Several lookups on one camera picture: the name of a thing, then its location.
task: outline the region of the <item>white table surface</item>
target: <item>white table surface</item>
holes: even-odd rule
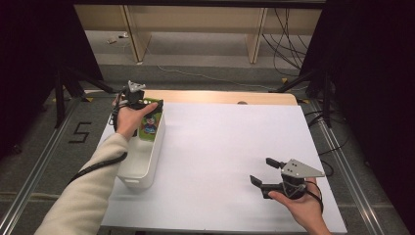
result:
[[[104,226],[229,233],[305,232],[250,182],[280,183],[265,163],[296,159],[323,170],[300,106],[165,103],[165,136],[153,185],[115,188]],[[101,142],[114,128],[104,130]],[[346,228],[327,178],[317,178],[327,226]]]

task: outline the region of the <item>cable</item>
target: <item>cable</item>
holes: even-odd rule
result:
[[[115,130],[117,130],[117,117],[118,117],[119,109],[124,107],[123,105],[121,106],[119,105],[119,100],[121,99],[124,91],[125,91],[125,88],[121,89],[116,95],[113,112],[111,113],[111,118],[108,120],[108,125],[113,125]]]
[[[273,40],[275,43],[277,43],[277,44],[279,45],[279,47],[282,47],[282,48],[284,48],[284,49],[286,49],[286,50],[288,50],[288,51],[295,51],[295,50],[294,50],[294,49],[292,49],[292,48],[288,48],[288,47],[286,47],[286,46],[281,45],[281,44],[280,44],[280,43],[281,43],[281,41],[277,42],[277,40],[275,40],[275,38],[274,38],[274,36],[273,36],[272,34],[269,34],[269,36],[272,38],[272,40]],[[297,52],[297,53],[299,53],[299,54],[302,54],[302,55],[304,55],[304,56],[305,56],[305,53],[303,53],[303,52],[301,52],[301,51],[297,51],[297,50],[296,50],[296,52]]]
[[[303,90],[303,89],[306,89],[308,86],[304,86],[304,87],[302,87],[302,88],[297,88],[297,89],[290,89],[290,90],[292,90],[292,91],[301,91],[301,90]]]
[[[323,114],[320,114],[318,116],[316,116],[315,118],[313,118],[309,123],[308,123],[308,128],[311,127],[313,124],[318,123],[318,120],[323,117]]]
[[[302,45],[304,46],[304,48],[306,50],[308,50],[308,47],[305,45],[305,43],[302,41],[301,37],[299,35],[297,35],[297,37],[299,38],[300,42],[302,43]]]
[[[210,79],[210,80],[229,82],[229,83],[233,83],[233,84],[240,85],[240,86],[260,87],[260,88],[264,88],[264,89],[267,89],[267,90],[275,90],[275,88],[271,88],[271,87],[267,87],[267,86],[263,86],[263,85],[244,84],[244,83],[239,83],[239,82],[226,80],[226,79],[215,78],[215,77],[211,77],[211,76],[207,76],[207,75],[203,75],[203,74],[198,74],[198,73],[185,72],[185,71],[181,71],[181,70],[167,70],[167,69],[162,68],[161,66],[157,66],[157,67],[160,70],[167,71],[167,72],[178,72],[178,73],[185,74],[185,75],[201,76],[201,77],[204,77],[204,78],[207,78],[207,79]]]
[[[283,35],[284,34],[286,35],[287,40],[288,40],[288,43],[290,45],[290,49],[292,49],[290,51],[291,51],[291,53],[293,55],[293,59],[294,59],[295,63],[297,64],[297,66],[300,67],[298,65],[297,61],[296,61],[296,57],[294,56],[293,52],[296,52],[296,55],[299,58],[299,60],[300,60],[301,63],[302,63],[302,60],[300,59],[300,56],[297,53],[297,50],[296,50],[295,46],[293,45],[293,42],[290,39],[290,33],[289,33],[289,27],[288,27],[288,20],[289,20],[289,17],[290,17],[290,10],[289,9],[286,9],[286,21],[285,21],[285,25],[283,25],[283,23],[281,22],[281,19],[280,19],[279,15],[278,15],[278,12],[277,12],[277,9],[276,8],[274,8],[274,12],[275,12],[275,15],[276,15],[276,17],[278,19],[278,22],[280,23],[281,28],[283,29]]]
[[[310,112],[310,113],[306,113],[305,116],[309,116],[309,115],[313,115],[313,114],[321,114],[321,113],[323,113],[323,111],[313,111],[313,112]],[[330,111],[330,114],[335,114],[335,113],[339,113],[339,111],[337,111],[337,110]]]
[[[310,184],[314,184],[314,186],[317,188],[318,193],[320,194],[320,197],[318,197],[317,195],[315,195],[314,193],[311,193],[310,191],[308,191],[305,188],[305,193],[307,193],[309,196],[313,197],[315,200],[317,200],[317,202],[320,204],[320,208],[321,208],[321,213],[323,213],[324,211],[324,205],[323,205],[323,194],[321,194],[321,190],[320,188],[317,186],[316,183],[311,182],[311,181],[305,181],[306,183],[310,183]]]
[[[295,188],[296,190],[292,192],[291,194],[288,194],[286,184],[288,184],[290,187]],[[301,191],[303,187],[301,185],[295,185],[286,181],[283,181],[283,191],[287,198],[293,197],[297,192]]]
[[[330,169],[330,173],[326,173],[326,176],[327,176],[327,177],[333,176],[333,174],[335,174],[335,170],[333,169],[333,167],[332,167],[329,163],[327,163],[326,161],[321,160],[321,159],[320,159],[320,162],[321,162],[322,164],[325,164],[326,166],[328,166],[328,167],[329,167],[329,169]]]
[[[104,166],[108,166],[108,165],[114,165],[114,164],[118,164],[120,162],[122,162],[123,160],[125,160],[125,158],[127,157],[127,153],[123,153],[120,157],[116,158],[116,159],[112,159],[112,160],[107,160],[107,161],[103,161],[97,164],[93,164],[90,165],[89,167],[83,169],[82,171],[78,172],[70,181],[68,184],[71,184],[75,179],[90,173],[94,170],[97,170],[99,168],[102,168]]]
[[[330,149],[330,150],[328,150],[328,151],[325,151],[325,152],[319,153],[319,154],[318,154],[318,156],[323,156],[323,155],[328,154],[328,153],[330,153],[330,152],[333,152],[333,151],[336,151],[336,150],[338,150],[338,149],[341,149],[341,148],[342,148],[342,147],[344,147],[344,146],[345,146],[345,144],[348,142],[348,139],[349,139],[349,138],[350,138],[350,135],[346,138],[345,142],[344,142],[342,145],[340,145],[340,146],[338,146],[338,147],[336,147],[336,148],[334,148],[334,149]]]
[[[274,69],[276,70],[276,71],[278,71],[280,74],[283,74],[283,75],[288,75],[288,76],[298,76],[297,74],[288,74],[288,73],[284,73],[284,72],[282,72],[282,71],[280,71],[280,70],[278,70],[277,69],[277,67],[275,66],[275,58],[276,58],[276,55],[278,54],[279,55],[279,57],[281,58],[281,59],[283,59],[284,61],[286,61],[287,63],[289,63],[291,66],[293,66],[293,67],[295,67],[296,68],[296,65],[294,65],[294,63],[293,62],[291,62],[288,58],[286,58],[281,52],[279,52],[269,41],[268,41],[268,39],[266,39],[266,37],[265,37],[265,35],[264,34],[262,34],[262,37],[263,37],[263,39],[265,39],[265,41],[266,41],[266,43],[269,45],[269,47],[271,47],[271,49],[274,51],[274,58],[273,58],[273,66],[274,66]]]

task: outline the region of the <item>sleeve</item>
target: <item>sleeve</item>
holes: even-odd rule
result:
[[[98,147],[82,169],[118,158],[127,149],[126,139],[121,134],[113,134]],[[119,165],[108,165],[75,179],[48,211],[35,234],[97,234]]]

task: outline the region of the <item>person's right hand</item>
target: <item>person's right hand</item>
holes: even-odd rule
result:
[[[143,117],[153,111],[157,106],[158,103],[155,102],[142,110],[133,110],[128,107],[120,108],[118,112],[118,129],[116,130],[116,133],[123,135],[128,141],[140,125]]]
[[[306,181],[316,183],[315,178],[306,178]],[[307,184],[307,190],[320,196],[319,190],[312,183]],[[321,214],[320,204],[310,195],[304,194],[299,199],[291,200],[284,194],[271,191],[268,196],[286,206],[296,222],[305,228],[309,234],[331,234]]]

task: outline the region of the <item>black cable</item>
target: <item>black cable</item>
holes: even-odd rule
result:
[[[322,164],[325,164],[326,166],[328,166],[328,167],[329,167],[329,169],[330,169],[330,173],[326,173],[326,176],[327,176],[327,177],[333,176],[333,174],[335,174],[335,170],[333,169],[333,167],[332,167],[329,163],[327,163],[327,162],[326,162],[326,161],[324,161],[324,160],[320,160],[320,162],[321,162]]]
[[[313,118],[309,123],[308,123],[308,128],[311,127],[313,124],[318,123],[318,120],[323,117],[323,114],[320,114],[318,116],[316,116],[315,118]]]
[[[287,36],[287,39],[288,39],[288,43],[290,45],[290,49],[292,49],[290,51],[291,51],[291,55],[293,56],[294,62],[296,63],[297,67],[300,68],[299,63],[297,63],[296,56],[293,53],[293,50],[296,50],[296,48],[294,47],[294,45],[293,45],[293,43],[291,42],[291,39],[290,39],[290,33],[289,33],[289,27],[288,27],[289,17],[290,17],[290,9],[286,9],[286,23],[285,23],[286,36]]]
[[[309,196],[313,197],[315,200],[317,200],[318,204],[320,204],[320,209],[321,209],[321,213],[323,213],[324,211],[324,205],[323,205],[323,194],[321,194],[321,190],[320,188],[317,186],[316,183],[311,182],[311,181],[305,181],[306,183],[310,183],[310,184],[314,184],[314,186],[317,188],[318,193],[320,194],[320,197],[318,197],[317,195],[315,195],[314,193],[311,193],[310,191],[308,191],[305,188],[305,193],[307,193]]]
[[[344,146],[345,146],[345,144],[348,142],[348,139],[349,139],[349,138],[350,138],[350,135],[346,138],[345,142],[344,142],[342,145],[340,145],[340,146],[338,146],[338,147],[336,147],[336,148],[334,148],[334,149],[331,149],[331,150],[325,151],[325,152],[323,152],[323,153],[319,153],[319,154],[318,154],[318,156],[323,156],[323,155],[328,154],[328,153],[330,153],[330,152],[333,152],[333,151],[336,151],[336,150],[338,150],[338,149],[341,149],[341,148],[342,148],[342,147],[344,147]]]
[[[306,50],[308,50],[308,47],[305,45],[305,43],[302,41],[301,37],[299,35],[297,35],[297,37],[299,38],[300,42],[302,43],[302,45],[304,46],[304,48]]]
[[[284,34],[286,35],[286,37],[287,37],[287,39],[288,39],[288,42],[289,42],[289,45],[290,45],[290,48],[293,48],[293,50],[291,50],[291,54],[292,54],[293,59],[294,59],[294,61],[295,61],[296,65],[297,65],[297,68],[298,68],[298,69],[300,69],[300,66],[299,66],[299,64],[298,64],[298,63],[297,63],[297,61],[296,61],[296,57],[295,57],[295,56],[294,56],[294,54],[293,54],[293,51],[297,51],[297,50],[296,50],[296,48],[294,47],[293,42],[292,42],[292,41],[291,41],[291,39],[290,39],[290,34],[289,34],[289,32],[288,32],[288,19],[289,19],[289,16],[290,16],[290,10],[286,9],[286,23],[285,23],[285,25],[283,25],[283,23],[281,22],[281,19],[280,19],[280,17],[279,17],[279,15],[278,15],[278,13],[277,13],[277,9],[275,9],[275,8],[274,8],[274,12],[275,12],[275,15],[276,15],[276,17],[277,17],[277,19],[278,19],[278,22],[280,23],[281,28],[283,29],[283,35],[284,35]]]
[[[265,39],[266,43],[271,47],[271,49],[274,51],[274,59],[275,59],[275,55],[278,54],[278,56],[283,59],[284,61],[286,61],[287,63],[289,63],[290,65],[292,65],[293,67],[295,67],[296,69],[300,69],[300,67],[298,67],[296,64],[294,64],[292,61],[290,61],[286,56],[284,56],[280,51],[278,51],[278,44],[277,44],[277,48],[275,48],[269,41],[268,39],[265,37],[264,34],[262,34],[262,37]]]
[[[287,58],[285,58],[285,56],[283,54],[281,54],[281,52],[279,52],[274,46],[272,46],[272,44],[268,41],[268,39],[266,39],[265,35],[262,34],[262,37],[265,39],[265,41],[269,45],[269,47],[271,47],[271,49],[274,51],[274,57],[273,57],[273,66],[274,66],[274,69],[276,71],[278,71],[279,73],[283,74],[283,75],[298,76],[297,74],[288,74],[288,73],[284,73],[284,72],[278,70],[278,68],[275,66],[276,54],[278,54],[284,61],[286,61],[287,63],[289,63],[293,67],[295,67],[296,65],[292,64],[291,61],[289,61]]]
[[[335,111],[335,110],[330,111],[330,114],[333,114],[333,113],[335,113],[335,112],[337,112],[337,111]],[[323,113],[323,111],[313,111],[313,112],[310,112],[310,113],[306,113],[306,114],[304,114],[304,115],[305,115],[305,116],[309,116],[309,115],[313,115],[313,114],[321,114],[321,113]]]
[[[295,51],[295,52],[297,52],[297,53],[302,54],[302,55],[304,55],[304,56],[305,56],[305,53],[303,53],[303,52],[301,52],[301,51],[297,51],[297,50],[294,50],[294,49],[290,49],[290,48],[288,48],[288,47],[286,47],[286,46],[283,46],[283,45],[279,44],[280,42],[277,42],[277,40],[275,40],[275,38],[274,38],[274,36],[273,36],[272,34],[269,34],[269,36],[272,38],[272,40],[273,40],[275,43],[277,43],[277,44],[279,45],[278,47],[282,47],[282,48],[286,49],[287,51]]]
[[[117,130],[117,118],[118,118],[119,110],[125,107],[124,105],[121,105],[121,106],[119,105],[119,101],[122,98],[122,94],[125,92],[125,90],[126,88],[124,87],[123,89],[119,90],[118,94],[116,95],[115,105],[111,113],[111,118],[108,121],[108,125],[113,125],[114,130]]]
[[[114,165],[114,164],[120,163],[120,162],[124,161],[126,157],[127,157],[127,153],[123,153],[120,157],[118,157],[116,159],[107,160],[107,161],[103,161],[103,162],[100,162],[100,163],[97,163],[97,164],[90,165],[89,167],[87,167],[87,168],[81,170],[80,172],[78,172],[69,181],[68,184],[71,184],[75,179],[77,179],[77,178],[79,178],[79,177],[81,177],[81,176],[83,176],[87,173],[90,173],[90,172],[92,172],[96,169],[99,169],[99,168],[102,168],[102,167],[105,167],[105,166],[108,166],[108,165]]]

